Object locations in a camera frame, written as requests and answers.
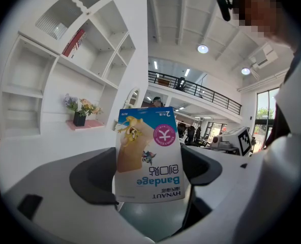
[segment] balcony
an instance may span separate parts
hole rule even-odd
[[[148,71],[148,82],[194,95],[202,98],[204,101],[212,102],[213,104],[240,115],[242,105],[239,103],[209,88],[184,80],[183,78],[177,78],[167,74],[158,74],[153,71]]]

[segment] cartoon cat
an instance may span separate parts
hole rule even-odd
[[[142,161],[146,162],[146,163],[150,163],[150,165],[152,165],[152,159],[156,156],[156,154],[152,153],[152,152],[142,152]]]

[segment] air conditioner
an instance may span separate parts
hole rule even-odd
[[[277,53],[271,45],[267,44],[262,50],[258,51],[250,60],[253,62],[254,69],[262,69],[278,58]]]

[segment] black flower pot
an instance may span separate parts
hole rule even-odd
[[[83,127],[85,126],[85,120],[86,120],[86,116],[79,116],[78,112],[75,112],[75,116],[74,116],[74,125],[77,127]]]

